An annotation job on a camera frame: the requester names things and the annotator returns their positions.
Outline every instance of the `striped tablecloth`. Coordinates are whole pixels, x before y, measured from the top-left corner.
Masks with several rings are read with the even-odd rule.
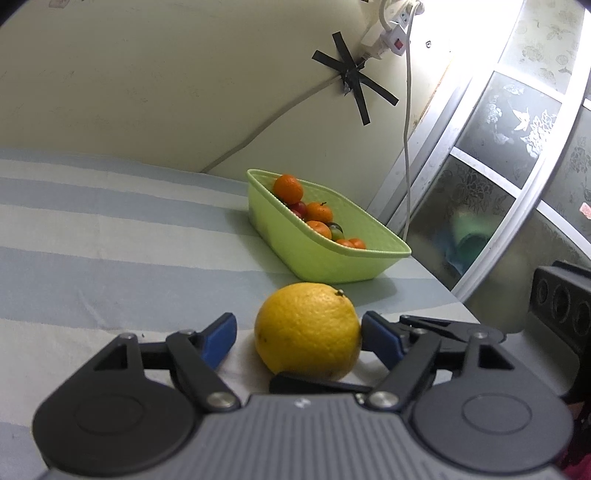
[[[0,149],[0,479],[44,464],[35,408],[123,331],[145,341],[233,312],[238,342],[220,368],[243,398],[269,374],[252,347],[256,313],[297,279],[248,222],[246,184],[108,157]],[[476,320],[408,258],[342,286],[369,309]],[[384,374],[363,354],[347,380]],[[150,374],[168,381],[166,375]]]

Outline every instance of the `blue gripper pad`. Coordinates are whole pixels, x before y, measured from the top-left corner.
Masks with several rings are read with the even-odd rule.
[[[361,320],[361,350],[373,352],[379,360],[391,370],[404,357],[400,338],[383,323],[387,320],[374,312],[367,312]]]
[[[224,313],[199,333],[201,358],[210,368],[217,368],[236,342],[238,324],[232,313]]]

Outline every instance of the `lemon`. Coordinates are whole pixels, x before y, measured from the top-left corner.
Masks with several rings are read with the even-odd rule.
[[[259,310],[255,347],[273,373],[338,380],[354,366],[361,327],[351,301],[322,283],[277,290]]]

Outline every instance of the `light blue stripe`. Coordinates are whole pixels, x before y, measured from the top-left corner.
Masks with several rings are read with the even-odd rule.
[[[257,235],[246,210],[49,181],[0,177],[0,203]]]
[[[35,480],[46,470],[29,428],[0,421],[0,479]]]
[[[36,163],[53,163],[71,167],[89,168],[99,171],[112,171],[135,175],[154,180],[165,180],[181,185],[194,185],[218,192],[247,195],[248,185],[237,180],[223,179],[204,173],[191,173],[172,168],[156,167],[140,162],[115,158],[107,155],[87,155],[75,153],[51,153],[36,150],[20,150],[16,148],[0,148],[0,158]]]
[[[250,329],[291,274],[93,260],[0,247],[0,318],[103,330],[202,329],[223,312]],[[379,277],[341,286],[361,316],[457,300],[435,279]]]

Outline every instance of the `gray gripper base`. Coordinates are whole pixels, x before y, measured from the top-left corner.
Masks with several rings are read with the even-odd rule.
[[[74,480],[50,470],[41,480]],[[395,414],[349,394],[253,395],[241,410],[206,417],[187,446],[126,480],[499,479],[446,465],[425,452]],[[554,467],[515,480],[563,479]]]

